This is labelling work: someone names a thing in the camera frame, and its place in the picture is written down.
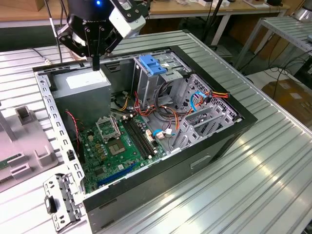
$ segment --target cardboard box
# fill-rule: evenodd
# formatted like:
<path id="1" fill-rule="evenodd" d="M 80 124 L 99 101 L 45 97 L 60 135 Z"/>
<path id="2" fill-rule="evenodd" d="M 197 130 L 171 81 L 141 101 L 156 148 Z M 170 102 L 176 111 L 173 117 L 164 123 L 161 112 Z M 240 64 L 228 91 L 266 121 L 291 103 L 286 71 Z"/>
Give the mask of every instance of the cardboard box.
<path id="1" fill-rule="evenodd" d="M 273 97 L 276 81 L 270 82 L 262 91 Z M 292 79 L 280 80 L 274 101 L 308 128 L 312 127 L 312 92 Z"/>
<path id="2" fill-rule="evenodd" d="M 44 0 L 0 0 L 0 5 L 27 11 L 39 11 L 44 6 Z"/>

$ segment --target workbench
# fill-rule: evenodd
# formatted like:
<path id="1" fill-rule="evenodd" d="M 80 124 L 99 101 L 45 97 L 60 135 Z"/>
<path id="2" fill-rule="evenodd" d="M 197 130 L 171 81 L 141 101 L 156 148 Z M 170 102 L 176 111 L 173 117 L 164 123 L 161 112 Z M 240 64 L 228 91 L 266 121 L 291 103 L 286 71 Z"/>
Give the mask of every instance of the workbench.
<path id="1" fill-rule="evenodd" d="M 312 219 L 312 132 L 255 88 L 190 33 L 175 31 L 126 39 L 114 54 L 179 45 L 258 119 L 207 168 L 117 220 L 103 234 L 292 233 Z M 38 48 L 52 63 L 56 47 Z M 64 61 L 72 58 L 62 47 Z M 31 50 L 0 53 L 0 110 L 14 114 L 27 105 L 52 143 L 59 146 L 32 72 L 44 65 Z M 64 164 L 0 194 L 0 230 L 54 234 L 42 183 Z M 90 234 L 85 218 L 66 234 Z"/>
<path id="2" fill-rule="evenodd" d="M 49 0 L 49 7 L 52 18 L 54 19 L 54 24 L 59 24 L 61 12 L 59 0 Z M 209 9 L 210 7 L 204 7 L 194 2 L 190 2 L 188 5 L 183 6 L 178 4 L 175 0 L 155 0 L 151 2 L 151 10 L 148 18 L 163 19 L 208 16 Z M 236 2 L 230 3 L 229 7 L 221 7 L 217 15 L 223 17 L 212 41 L 212 45 L 218 44 L 225 26 L 232 15 L 278 13 L 278 16 L 283 16 L 288 9 L 289 6 L 285 4 L 282 7 L 270 6 L 269 8 L 254 8 L 243 2 L 243 0 L 236 0 Z M 215 9 L 212 7 L 210 15 L 213 14 L 214 10 Z M 12 7 L 0 6 L 0 28 L 42 26 L 49 24 L 50 21 L 46 7 L 43 7 L 38 12 L 30 12 Z"/>
<path id="3" fill-rule="evenodd" d="M 302 23 L 291 16 L 263 18 L 258 21 L 257 25 L 246 41 L 237 58 L 237 61 L 234 64 L 235 68 L 238 68 L 242 63 L 247 51 L 249 50 L 253 41 L 256 39 L 256 36 L 262 27 L 267 28 L 268 32 L 264 36 L 255 53 L 257 53 L 263 46 L 265 46 L 266 42 L 269 40 L 272 34 L 277 34 L 295 47 L 301 49 L 303 52 L 309 52 L 308 54 L 310 55 L 312 54 L 312 42 L 308 41 L 308 36 L 312 35 L 312 22 Z"/>

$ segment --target green circuit board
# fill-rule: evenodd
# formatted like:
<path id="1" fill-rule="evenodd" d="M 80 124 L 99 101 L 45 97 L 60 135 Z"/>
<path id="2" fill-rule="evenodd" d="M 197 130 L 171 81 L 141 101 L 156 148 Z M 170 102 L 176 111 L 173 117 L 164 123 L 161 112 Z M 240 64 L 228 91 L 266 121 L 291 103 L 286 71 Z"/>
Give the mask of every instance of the green circuit board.
<path id="1" fill-rule="evenodd" d="M 133 120 L 140 129 L 148 129 L 140 116 L 135 116 Z M 102 133 L 112 132 L 110 125 L 100 126 Z M 133 172 L 166 155 L 161 145 L 156 143 L 151 146 L 157 153 L 152 158 L 143 157 L 135 146 L 131 134 L 125 129 L 124 122 L 118 120 L 117 126 L 121 134 L 119 139 L 111 138 L 108 142 L 103 141 L 97 126 L 80 133 L 85 158 L 85 163 L 82 164 L 85 173 L 83 181 L 87 193 L 98 189 L 98 182 L 103 179 L 116 175 L 127 168 Z"/>
<path id="2" fill-rule="evenodd" d="M 4 169 L 4 168 L 7 168 L 9 166 L 8 164 L 8 161 L 12 160 L 12 159 L 15 159 L 17 157 L 21 156 L 21 154 L 17 154 L 17 155 L 13 155 L 3 161 L 0 161 L 0 170 Z"/>

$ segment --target motherboard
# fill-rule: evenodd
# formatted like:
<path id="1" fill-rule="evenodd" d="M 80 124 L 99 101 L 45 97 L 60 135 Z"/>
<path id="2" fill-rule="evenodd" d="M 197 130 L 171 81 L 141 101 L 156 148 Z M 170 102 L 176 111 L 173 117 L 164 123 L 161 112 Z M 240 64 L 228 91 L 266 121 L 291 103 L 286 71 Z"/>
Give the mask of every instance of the motherboard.
<path id="1" fill-rule="evenodd" d="M 141 116 L 101 119 L 80 133 L 84 186 L 90 193 L 166 155 Z"/>

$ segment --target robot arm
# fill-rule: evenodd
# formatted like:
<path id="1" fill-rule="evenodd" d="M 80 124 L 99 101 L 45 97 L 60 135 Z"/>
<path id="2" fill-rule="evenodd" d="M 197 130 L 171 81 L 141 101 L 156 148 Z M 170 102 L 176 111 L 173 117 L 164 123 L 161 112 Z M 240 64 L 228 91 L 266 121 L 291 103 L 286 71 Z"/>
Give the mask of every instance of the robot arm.
<path id="1" fill-rule="evenodd" d="M 140 31 L 149 6 L 133 0 L 68 0 L 67 24 L 58 31 L 59 41 L 80 57 L 87 57 L 94 71 L 99 58 L 114 50 L 123 38 Z"/>

